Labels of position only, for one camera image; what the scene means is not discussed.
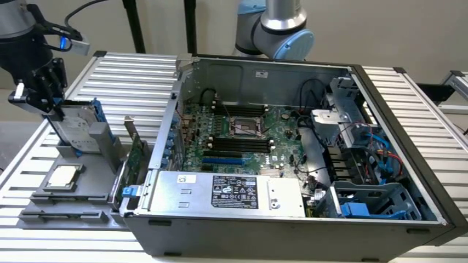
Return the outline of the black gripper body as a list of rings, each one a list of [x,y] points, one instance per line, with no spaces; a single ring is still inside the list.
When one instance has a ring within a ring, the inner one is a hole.
[[[2,39],[2,68],[11,74],[15,84],[53,60],[53,51],[45,37]]]

